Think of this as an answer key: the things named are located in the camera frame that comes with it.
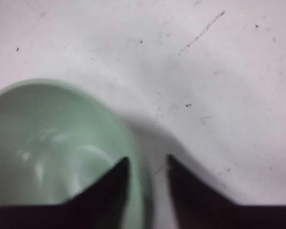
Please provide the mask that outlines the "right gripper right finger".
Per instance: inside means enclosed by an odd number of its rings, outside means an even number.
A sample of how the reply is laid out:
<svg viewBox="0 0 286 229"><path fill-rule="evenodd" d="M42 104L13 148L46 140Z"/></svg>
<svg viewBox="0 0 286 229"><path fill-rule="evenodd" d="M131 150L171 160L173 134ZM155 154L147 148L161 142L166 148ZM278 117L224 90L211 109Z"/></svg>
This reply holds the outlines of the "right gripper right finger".
<svg viewBox="0 0 286 229"><path fill-rule="evenodd" d="M239 205L201 181L173 155L167 171L181 229L286 229L286 206Z"/></svg>

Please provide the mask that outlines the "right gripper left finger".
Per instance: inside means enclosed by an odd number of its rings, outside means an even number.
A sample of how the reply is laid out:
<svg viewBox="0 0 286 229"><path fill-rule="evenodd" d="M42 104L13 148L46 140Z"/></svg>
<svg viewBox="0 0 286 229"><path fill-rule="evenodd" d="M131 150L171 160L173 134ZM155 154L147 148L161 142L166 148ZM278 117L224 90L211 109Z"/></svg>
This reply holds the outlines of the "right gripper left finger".
<svg viewBox="0 0 286 229"><path fill-rule="evenodd" d="M129 175L130 160L123 157L63 203L0 207L0 229L117 229L127 202Z"/></svg>

